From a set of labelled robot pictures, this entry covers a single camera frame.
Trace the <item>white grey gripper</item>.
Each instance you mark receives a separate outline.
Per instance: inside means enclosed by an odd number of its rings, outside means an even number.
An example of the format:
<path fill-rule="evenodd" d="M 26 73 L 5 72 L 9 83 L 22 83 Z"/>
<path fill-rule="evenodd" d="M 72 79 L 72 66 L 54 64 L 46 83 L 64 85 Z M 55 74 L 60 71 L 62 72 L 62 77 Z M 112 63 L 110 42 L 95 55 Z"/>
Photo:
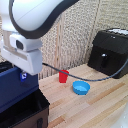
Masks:
<path fill-rule="evenodd" d="M 23 70 L 20 73 L 21 82 L 27 79 L 27 73 L 36 75 L 42 70 L 42 53 L 39 49 L 24 52 L 22 50 L 10 50 L 3 46 L 1 48 L 1 55 L 3 58 Z"/>

